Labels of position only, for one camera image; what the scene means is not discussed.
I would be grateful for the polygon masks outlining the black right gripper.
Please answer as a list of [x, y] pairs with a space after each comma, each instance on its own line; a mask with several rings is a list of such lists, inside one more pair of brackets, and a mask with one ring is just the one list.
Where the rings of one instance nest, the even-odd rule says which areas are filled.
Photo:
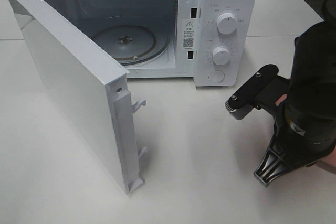
[[276, 134], [273, 134], [263, 159], [254, 171], [265, 187], [280, 176], [328, 156], [335, 149], [335, 98], [323, 97], [321, 105], [313, 99], [299, 101], [282, 95], [276, 105]]

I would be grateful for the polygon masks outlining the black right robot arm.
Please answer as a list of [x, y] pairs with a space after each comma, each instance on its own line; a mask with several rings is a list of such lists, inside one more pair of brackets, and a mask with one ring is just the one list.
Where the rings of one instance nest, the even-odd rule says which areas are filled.
[[290, 80], [274, 80], [257, 95], [275, 119], [254, 172], [265, 186], [335, 150], [335, 0], [324, 0], [322, 14], [322, 22], [295, 39]]

